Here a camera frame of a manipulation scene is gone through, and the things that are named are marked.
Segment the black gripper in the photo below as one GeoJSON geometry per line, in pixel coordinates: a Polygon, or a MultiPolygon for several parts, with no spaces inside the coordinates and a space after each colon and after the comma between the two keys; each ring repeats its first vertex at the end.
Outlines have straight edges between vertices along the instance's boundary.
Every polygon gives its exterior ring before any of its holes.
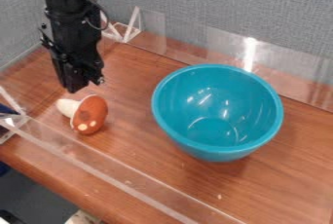
{"type": "Polygon", "coordinates": [[[105,61],[98,51],[102,40],[101,10],[97,7],[66,13],[44,10],[42,45],[48,49],[56,75],[70,93],[90,83],[105,82],[105,61]]]}

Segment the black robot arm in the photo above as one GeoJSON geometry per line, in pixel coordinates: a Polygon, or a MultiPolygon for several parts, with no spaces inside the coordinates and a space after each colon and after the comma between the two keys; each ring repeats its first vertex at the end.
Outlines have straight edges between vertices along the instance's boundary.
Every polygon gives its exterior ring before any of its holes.
{"type": "Polygon", "coordinates": [[[105,62],[98,52],[102,40],[102,6],[97,0],[46,0],[39,26],[62,86],[76,93],[89,83],[105,82],[105,62]]]}

